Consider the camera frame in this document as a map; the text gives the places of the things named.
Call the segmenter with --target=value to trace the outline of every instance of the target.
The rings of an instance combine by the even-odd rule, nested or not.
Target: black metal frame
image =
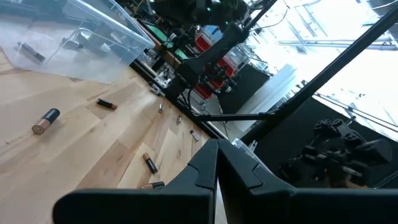
[[[204,132],[209,134],[212,138],[222,137],[214,128],[209,126],[206,121],[239,121],[239,120],[257,120],[264,119],[264,121],[250,130],[242,141],[246,144],[262,138],[265,134],[269,133],[277,125],[279,125],[285,118],[294,113],[304,102],[313,96],[313,94],[319,90],[327,81],[329,81],[334,75],[336,75],[342,68],[349,64],[355,57],[357,57],[362,51],[364,51],[369,45],[371,45],[377,38],[383,33],[388,31],[398,21],[398,6],[394,7],[389,13],[383,16],[377,23],[375,23],[370,29],[368,29],[361,37],[359,37],[352,45],[350,45],[344,52],[342,52],[337,58],[334,59],[326,68],[324,68],[312,81],[304,86],[293,98],[291,98],[284,106],[274,113],[261,113],[261,114],[222,114],[222,115],[199,115],[195,116],[190,110],[188,110],[183,102],[178,100],[175,95],[168,95],[166,98],[171,101],[178,109],[180,109],[185,115],[187,115],[195,124],[199,125]],[[134,62],[131,67],[136,69],[141,76],[146,80],[145,67],[137,67],[134,64],[140,62]]]

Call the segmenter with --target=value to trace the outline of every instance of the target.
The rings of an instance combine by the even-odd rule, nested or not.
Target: cable
[[[229,135],[228,135],[228,131],[226,129],[226,122],[225,121],[223,121],[223,126],[224,126],[224,130],[225,130],[226,138],[227,138],[227,140],[229,140]]]
[[[287,11],[290,9],[290,7],[288,7],[288,5],[286,5],[286,6],[287,6],[287,7],[286,7],[285,14],[284,14],[283,18],[282,18],[279,22],[277,22],[277,23],[275,23],[275,24],[273,24],[273,25],[264,26],[264,27],[260,27],[260,28],[255,28],[255,29],[253,29],[253,30],[250,30],[250,32],[256,31],[256,30],[261,30],[261,29],[268,28],[268,27],[273,27],[273,26],[276,26],[276,25],[280,24],[280,23],[285,19],[286,14],[287,14]]]
[[[382,5],[382,6],[374,7],[374,8],[372,8],[372,9],[381,9],[382,7],[390,6],[390,5],[394,4],[395,2],[398,2],[398,0],[395,0],[395,1],[393,1],[393,2],[387,3],[387,4]]]
[[[193,87],[191,89],[189,89],[188,96],[187,96],[187,98],[188,98],[188,106],[189,106],[190,110],[192,109],[192,104],[191,104],[191,92],[192,92],[192,90],[193,90]]]

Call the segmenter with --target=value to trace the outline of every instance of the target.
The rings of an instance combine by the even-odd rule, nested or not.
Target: aa battery
[[[141,187],[141,189],[162,189],[164,188],[164,182],[159,181],[159,182],[154,182],[154,183],[149,183]]]
[[[193,130],[191,130],[190,133],[192,134],[192,137],[194,138],[194,140],[196,142],[198,142],[199,141],[199,137],[197,136],[197,134]]]
[[[99,99],[99,98],[98,98],[98,100],[97,100],[97,104],[98,104],[98,105],[101,105],[101,106],[104,106],[104,107],[106,107],[106,108],[112,109],[112,110],[116,110],[116,109],[118,108],[117,105],[114,105],[113,103],[104,101],[104,100]]]
[[[156,174],[157,173],[157,168],[156,168],[156,166],[154,164],[154,161],[152,161],[152,159],[149,157],[148,153],[144,153],[144,155],[142,155],[142,158],[144,158],[144,160],[145,160],[146,164],[148,165],[150,171],[153,174]]]
[[[58,109],[52,108],[47,112],[37,124],[33,125],[32,131],[35,134],[43,134],[51,124],[60,116],[61,112]]]
[[[44,62],[45,57],[41,54],[39,54],[37,51],[35,51],[31,46],[29,46],[27,43],[17,43],[18,46],[21,47],[21,52],[25,54],[25,56],[29,58],[35,58],[38,60],[40,63]]]

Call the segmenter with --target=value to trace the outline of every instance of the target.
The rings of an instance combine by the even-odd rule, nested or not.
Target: clear plastic bin
[[[103,83],[154,47],[114,0],[0,0],[0,45],[16,67]]]

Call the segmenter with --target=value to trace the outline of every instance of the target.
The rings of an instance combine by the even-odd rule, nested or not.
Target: wooden table
[[[106,110],[97,98],[119,108]],[[50,108],[60,117],[34,134],[32,125]],[[51,223],[53,204],[74,189],[168,183],[208,139],[131,68],[105,85],[14,68],[1,50],[0,124],[0,223],[7,224]],[[142,159],[145,152],[156,175]]]

